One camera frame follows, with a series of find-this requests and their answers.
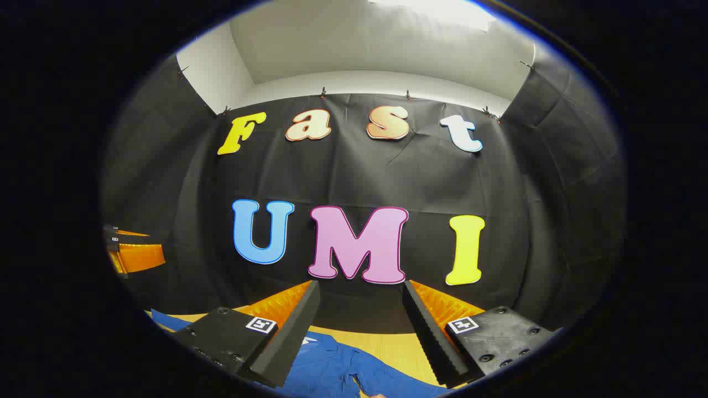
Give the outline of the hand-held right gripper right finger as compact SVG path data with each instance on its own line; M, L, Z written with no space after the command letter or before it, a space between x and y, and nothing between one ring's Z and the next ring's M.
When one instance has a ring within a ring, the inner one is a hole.
M412 280L402 302L436 380L449 389L510 366L556 335L508 306L483 310Z

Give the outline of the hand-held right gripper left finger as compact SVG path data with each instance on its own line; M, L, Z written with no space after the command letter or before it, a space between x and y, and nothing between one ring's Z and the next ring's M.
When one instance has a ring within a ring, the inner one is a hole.
M281 387L320 302L319 283L308 281L246 309L217 307L172 335L223 372Z

